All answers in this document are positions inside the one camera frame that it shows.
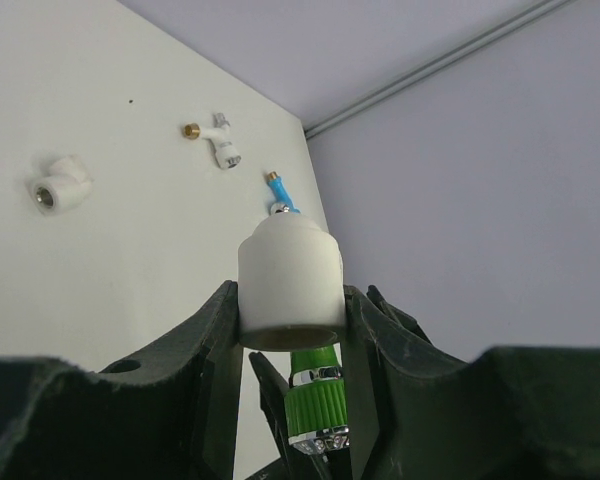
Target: white tee connector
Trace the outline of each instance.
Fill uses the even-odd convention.
[[[215,126],[213,128],[201,127],[197,123],[185,125],[183,133],[186,138],[195,140],[202,138],[213,143],[213,148],[216,151],[216,161],[218,166],[223,170],[233,168],[242,157],[238,150],[229,139],[230,125],[223,113],[216,113],[213,116]]]

